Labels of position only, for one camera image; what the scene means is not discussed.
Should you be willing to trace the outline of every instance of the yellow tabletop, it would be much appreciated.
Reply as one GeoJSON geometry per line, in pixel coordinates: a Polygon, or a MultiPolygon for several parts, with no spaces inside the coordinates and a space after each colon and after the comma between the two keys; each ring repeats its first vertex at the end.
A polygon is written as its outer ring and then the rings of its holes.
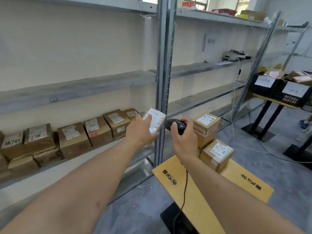
{"type": "MultiPolygon", "coordinates": [[[[176,156],[153,169],[154,175],[181,208],[186,181],[186,170],[176,156]]],[[[268,202],[274,189],[230,159],[220,173],[263,202],[268,202]]],[[[200,234],[225,234],[219,221],[205,201],[189,174],[183,213],[200,234]]]]}
{"type": "Polygon", "coordinates": [[[258,95],[258,94],[252,94],[253,96],[257,97],[257,98],[262,98],[264,100],[267,100],[267,101],[271,101],[273,103],[277,103],[279,105],[282,105],[282,106],[285,106],[285,107],[289,107],[289,108],[294,108],[294,109],[299,109],[299,107],[296,107],[296,106],[293,106],[293,105],[290,105],[290,104],[287,104],[287,103],[284,103],[284,102],[280,102],[280,101],[277,101],[275,99],[272,99],[272,98],[267,98],[265,96],[262,96],[262,95],[258,95]]]}

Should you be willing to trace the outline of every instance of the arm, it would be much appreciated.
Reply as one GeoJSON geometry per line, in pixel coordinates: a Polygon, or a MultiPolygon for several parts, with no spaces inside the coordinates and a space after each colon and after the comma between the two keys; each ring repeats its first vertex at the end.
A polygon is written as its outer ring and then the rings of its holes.
{"type": "Polygon", "coordinates": [[[137,115],[122,142],[50,186],[0,233],[91,233],[131,158],[159,136],[149,132],[151,119],[137,115]]]}
{"type": "Polygon", "coordinates": [[[174,152],[227,234],[303,233],[268,205],[205,165],[197,157],[193,121],[182,120],[188,123],[182,136],[178,134],[176,123],[171,126],[174,152]]]}

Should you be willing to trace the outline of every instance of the left hand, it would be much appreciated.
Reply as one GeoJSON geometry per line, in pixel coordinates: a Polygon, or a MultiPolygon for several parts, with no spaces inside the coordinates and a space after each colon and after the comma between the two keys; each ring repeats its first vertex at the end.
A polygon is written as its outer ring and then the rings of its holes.
{"type": "Polygon", "coordinates": [[[143,120],[141,115],[137,114],[135,121],[131,121],[130,125],[127,126],[126,141],[140,148],[156,140],[159,137],[159,132],[150,133],[151,121],[152,115],[143,120]]]}

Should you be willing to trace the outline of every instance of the black cable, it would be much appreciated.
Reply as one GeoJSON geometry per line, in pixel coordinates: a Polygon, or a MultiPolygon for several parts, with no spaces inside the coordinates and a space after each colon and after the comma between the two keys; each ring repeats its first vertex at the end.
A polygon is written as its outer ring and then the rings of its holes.
{"type": "MultiPolygon", "coordinates": [[[[250,103],[248,101],[248,106],[249,106],[249,123],[251,124],[251,119],[250,119],[250,103]]],[[[269,153],[264,147],[263,145],[260,143],[260,141],[257,139],[257,142],[261,145],[261,147],[271,156],[275,157],[275,158],[278,158],[280,160],[283,160],[283,161],[287,161],[287,162],[296,162],[296,163],[312,163],[312,162],[298,162],[298,161],[290,161],[290,160],[286,160],[286,159],[283,159],[283,158],[280,158],[280,157],[276,157],[275,155],[273,155],[272,153],[269,153]]]]}
{"type": "Polygon", "coordinates": [[[179,210],[179,212],[177,213],[177,216],[175,216],[174,218],[174,233],[175,233],[175,222],[177,220],[177,217],[180,215],[180,213],[182,212],[182,209],[184,207],[184,204],[185,204],[185,194],[186,194],[186,187],[188,185],[188,171],[186,171],[186,181],[185,181],[185,188],[184,188],[184,197],[183,197],[183,204],[182,204],[182,207],[181,209],[179,210]]]}

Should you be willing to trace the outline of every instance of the right hand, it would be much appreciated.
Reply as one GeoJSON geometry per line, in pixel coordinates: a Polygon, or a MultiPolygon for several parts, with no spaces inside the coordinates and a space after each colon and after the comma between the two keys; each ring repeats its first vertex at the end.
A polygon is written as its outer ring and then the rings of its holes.
{"type": "Polygon", "coordinates": [[[185,161],[190,157],[198,157],[197,136],[193,131],[192,119],[181,119],[187,123],[183,135],[179,135],[177,130],[177,123],[173,122],[171,125],[171,136],[174,152],[180,161],[185,161]]]}

